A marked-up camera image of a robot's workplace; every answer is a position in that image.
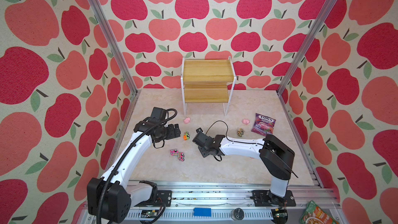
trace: wooden shelf board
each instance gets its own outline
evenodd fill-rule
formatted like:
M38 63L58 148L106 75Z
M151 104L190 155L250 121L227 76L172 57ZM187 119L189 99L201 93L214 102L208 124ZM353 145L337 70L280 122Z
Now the wooden shelf board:
M187 103L225 103L228 102L228 90L227 88L197 88L197 89L185 89L185 102Z
M234 73L229 60L186 60L184 82L232 82Z

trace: black mounting plate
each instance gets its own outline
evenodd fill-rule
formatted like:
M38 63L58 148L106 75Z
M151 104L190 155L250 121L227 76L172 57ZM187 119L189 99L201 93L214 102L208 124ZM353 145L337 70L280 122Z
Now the black mounting plate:
M172 203L172 191L171 190L158 190L158 195L156 197L155 202L151 202L151 201L140 202L136 205L136 207L146 207L148 205L154 205L154 204L158 205L161 202L166 203L166 207L171 206L171 203Z
M259 199L266 199L267 198L267 192L268 190L253 190L252 194L254 197L257 197ZM296 201L293 197L293 193L290 190L286 190L286 194L284 199L286 200L286 207L295 207L296 206ZM256 207L273 207L270 203L264 203L261 201L253 200L254 205Z

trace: wall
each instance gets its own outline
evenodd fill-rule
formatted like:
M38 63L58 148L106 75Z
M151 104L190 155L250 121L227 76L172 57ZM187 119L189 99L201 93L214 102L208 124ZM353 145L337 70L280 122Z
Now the wall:
M398 223L398 1L346 2L343 21L316 35L319 56L291 78L287 109L349 222Z
M1 224L75 223L118 137L130 92L77 1L0 0Z
M236 89L275 90L324 1L109 0L103 10L125 28L117 41L138 88L181 88L183 56L232 56ZM308 56L319 50L315 41Z

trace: candy bag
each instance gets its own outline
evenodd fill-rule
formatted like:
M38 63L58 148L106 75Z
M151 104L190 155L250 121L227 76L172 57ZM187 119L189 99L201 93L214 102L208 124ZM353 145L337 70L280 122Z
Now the candy bag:
M256 119L251 131L263 136L272 134L275 122L276 120L273 118L256 113Z

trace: cable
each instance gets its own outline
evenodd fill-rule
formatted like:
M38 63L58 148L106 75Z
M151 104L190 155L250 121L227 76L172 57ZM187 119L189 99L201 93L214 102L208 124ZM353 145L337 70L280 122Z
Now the cable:
M115 167L113 168L113 170L111 171L111 174L109 175L108 179L106 180L104 186L102 187L102 191L101 194L99 196L99 200L98 200L98 205L97 205L97 224L101 224L101 212L102 212L102 206L103 206L103 202L105 200L105 194L107 192L107 190L109 189L109 186L111 184L111 180L113 178L113 176L116 174L117 170L119 169L120 165L122 164L123 160L126 158L127 154L130 152L130 150L135 146L135 144L138 142L138 140L140 140L144 135L146 135L147 133L151 132L153 129L155 129L156 127L160 126L161 124L163 124L164 122L167 123L167 121L172 120L174 117L177 116L177 110L170 108L166 110L168 111L173 111L174 114L172 117L165 119L162 122L157 123L156 125L152 126L151 128L147 129L146 131L142 132L126 149L126 151L123 153L123 155L120 157L119 161L117 161L117 164L115 165Z
M217 158L216 158L216 156L213 156L214 157L214 159L216 159L218 162L221 162L222 161L222 157L220 156L220 155L218 155L219 157L220 157L220 160L218 160Z
M217 122L219 122L219 121L214 122L214 123L207 129L205 135L207 135L207 132L210 130L210 128L211 128L215 123L217 123ZM227 125L224 121L220 121L220 122L223 122L223 123L226 125L225 137L226 137L227 140L229 140L229 141L231 141L231 142L242 143L242 144L258 144L258 143L246 143L246 142L233 141L233 140L229 139L228 136L227 136L227 133L228 133L228 125Z
M160 209L159 209L159 212L158 212L158 216L156 216L155 219L153 219L152 221L149 221L149 222L140 220L140 222L142 224L152 224L152 223L154 223L155 221L157 221L162 216L162 214L163 214L165 209L166 209L166 204L162 202L160 204Z

